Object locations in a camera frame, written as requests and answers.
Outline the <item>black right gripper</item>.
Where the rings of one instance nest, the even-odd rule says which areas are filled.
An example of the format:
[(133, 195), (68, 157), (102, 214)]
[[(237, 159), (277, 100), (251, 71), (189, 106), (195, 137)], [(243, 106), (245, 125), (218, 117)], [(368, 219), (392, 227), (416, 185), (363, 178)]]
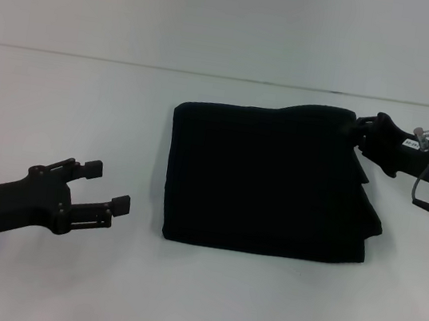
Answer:
[(368, 160), (377, 164), (386, 175), (396, 177), (405, 172), (415, 178), (429, 165), (429, 151), (419, 150), (414, 134), (399, 129), (386, 113), (358, 117), (355, 128), (363, 131), (357, 139), (359, 151)]

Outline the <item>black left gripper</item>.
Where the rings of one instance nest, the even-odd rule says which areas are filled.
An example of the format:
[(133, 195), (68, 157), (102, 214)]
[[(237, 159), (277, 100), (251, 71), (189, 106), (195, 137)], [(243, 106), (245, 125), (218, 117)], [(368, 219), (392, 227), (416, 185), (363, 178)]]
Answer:
[(0, 184), (0, 232), (39, 226), (55, 235), (74, 230), (110, 228), (114, 217), (129, 214), (130, 197), (109, 202), (72, 204), (67, 182), (102, 177), (100, 160), (84, 164), (74, 158), (29, 168), (24, 179)]

